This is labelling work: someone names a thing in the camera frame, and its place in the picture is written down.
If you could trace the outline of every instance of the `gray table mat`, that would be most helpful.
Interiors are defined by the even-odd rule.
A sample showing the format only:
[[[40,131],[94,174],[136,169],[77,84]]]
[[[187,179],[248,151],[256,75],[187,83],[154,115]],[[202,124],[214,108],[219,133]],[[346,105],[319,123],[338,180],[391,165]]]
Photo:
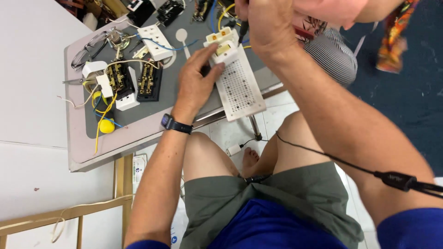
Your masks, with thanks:
[[[208,16],[205,23],[201,22],[193,22],[190,23],[191,16],[194,13],[194,4],[188,4],[184,13],[180,15],[176,20],[172,22],[172,24],[168,27],[164,27],[162,25],[159,26],[160,30],[165,35],[168,42],[175,48],[182,47],[183,44],[179,42],[175,34],[177,30],[183,28],[188,32],[188,36],[186,39],[186,44],[193,42],[195,39],[201,39],[197,43],[189,46],[189,51],[193,54],[196,50],[203,48],[203,42],[205,41],[206,35],[212,33],[210,28],[210,16]],[[157,22],[155,18],[157,14],[153,14],[143,25],[150,26]],[[136,33],[136,29],[134,27],[128,27],[123,30],[124,32],[133,35]],[[123,51],[124,58],[126,60],[132,59],[134,51],[137,51],[141,47],[144,46],[143,43],[139,44],[136,49],[129,53],[129,50],[132,49],[138,42],[136,37],[132,38],[131,44],[129,44],[128,48]],[[255,72],[257,83],[259,84],[260,89],[265,89],[270,87],[278,82],[278,79],[272,75],[270,70],[264,66],[264,63],[254,54],[251,49],[246,50],[246,54],[249,59],[249,63],[251,64],[252,70]],[[116,56],[116,51],[109,46],[106,46],[101,53],[95,58],[94,61],[105,61],[110,63]],[[177,92],[178,92],[178,76],[180,69],[186,62],[186,56],[183,50],[177,51],[177,58],[174,63],[163,70],[162,83],[160,88],[160,97],[158,102],[141,102],[140,105],[128,109],[126,111],[120,111],[113,108],[115,121],[120,125],[128,125],[130,123],[141,120],[145,117],[148,117],[154,113],[161,112],[165,109],[172,107],[177,100]],[[136,77],[140,76],[140,63],[139,62],[129,62],[128,65],[135,69]],[[89,96],[89,93],[84,91],[85,99]],[[217,108],[222,107],[222,102],[218,95],[217,89],[214,88],[210,99],[207,104],[202,108],[200,113],[206,113]],[[89,138],[95,138],[97,132],[97,120],[96,115],[93,113],[92,105],[88,104],[85,106],[85,120],[86,120],[86,134]]]

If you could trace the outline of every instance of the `dark blue carpet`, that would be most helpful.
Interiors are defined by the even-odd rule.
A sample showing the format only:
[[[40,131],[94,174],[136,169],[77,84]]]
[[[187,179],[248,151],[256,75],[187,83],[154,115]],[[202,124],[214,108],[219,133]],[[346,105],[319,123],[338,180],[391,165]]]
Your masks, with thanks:
[[[372,27],[356,24],[342,34],[354,50]],[[435,175],[443,176],[443,2],[419,3],[404,34],[409,50],[403,55],[399,75],[375,68],[383,33],[384,24],[380,23],[366,37],[357,56],[357,79],[349,90],[400,127]]]

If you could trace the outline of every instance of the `blue wire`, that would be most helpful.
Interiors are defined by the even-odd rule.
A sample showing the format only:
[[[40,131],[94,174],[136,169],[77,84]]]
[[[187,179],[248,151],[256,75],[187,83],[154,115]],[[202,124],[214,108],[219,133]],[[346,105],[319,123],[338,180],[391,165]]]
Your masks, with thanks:
[[[211,7],[211,28],[212,28],[212,32],[215,33],[215,28],[214,28],[214,10],[215,10],[215,6],[217,5],[217,1],[214,1],[214,4]]]
[[[196,42],[198,42],[198,39],[196,39],[195,41],[193,41],[193,42],[191,42],[191,43],[189,43],[189,44],[187,44],[187,45],[185,45],[185,46],[183,46],[183,47],[181,47],[181,48],[168,48],[168,47],[164,47],[164,46],[158,44],[157,42],[155,42],[155,41],[152,40],[151,38],[143,38],[143,37],[141,37],[139,34],[137,34],[137,37],[138,37],[139,39],[142,39],[142,40],[150,40],[150,41],[152,41],[153,43],[157,44],[157,46],[162,47],[162,48],[167,49],[167,50],[172,50],[172,51],[182,50],[183,48],[185,48],[185,47],[189,47],[189,46],[195,44]]]
[[[97,103],[100,103],[100,100],[101,100],[101,97],[102,97],[102,96],[103,96],[103,94],[100,94],[100,97],[98,98],[98,101],[95,102],[95,107],[94,107],[94,113],[95,113],[95,115],[97,115],[97,116],[99,116],[99,117],[101,117],[101,115],[99,115],[98,113],[96,113],[96,112],[95,112],[95,109],[97,109]],[[118,127],[120,127],[120,128],[124,128],[123,126],[117,124],[116,122],[114,122],[114,121],[112,121],[112,120],[110,120],[110,119],[108,119],[108,118],[106,118],[106,117],[103,117],[103,119],[106,119],[107,121],[110,121],[111,123],[115,124],[116,126],[118,126]]]

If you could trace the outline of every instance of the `eyeglasses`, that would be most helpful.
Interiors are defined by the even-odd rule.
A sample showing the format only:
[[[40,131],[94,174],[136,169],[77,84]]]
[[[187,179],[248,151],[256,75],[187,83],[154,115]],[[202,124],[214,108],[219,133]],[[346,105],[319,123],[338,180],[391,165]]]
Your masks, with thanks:
[[[88,44],[86,44],[85,47],[77,53],[77,55],[75,55],[74,59],[71,62],[71,67],[77,71],[81,69],[87,61],[93,60],[107,44],[108,35],[109,33],[107,31],[103,31],[102,33],[94,36],[94,38],[92,38],[88,42]],[[100,42],[103,43],[100,45],[99,49],[95,53],[91,54],[91,48],[97,47],[97,44],[99,44]]]

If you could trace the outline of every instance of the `striped fabric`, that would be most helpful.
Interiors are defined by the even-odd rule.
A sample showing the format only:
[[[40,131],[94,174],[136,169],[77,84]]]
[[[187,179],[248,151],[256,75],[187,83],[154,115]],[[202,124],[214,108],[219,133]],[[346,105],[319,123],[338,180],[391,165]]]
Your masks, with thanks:
[[[327,28],[323,34],[306,43],[304,49],[343,87],[354,82],[357,76],[357,59],[346,46],[340,31]]]

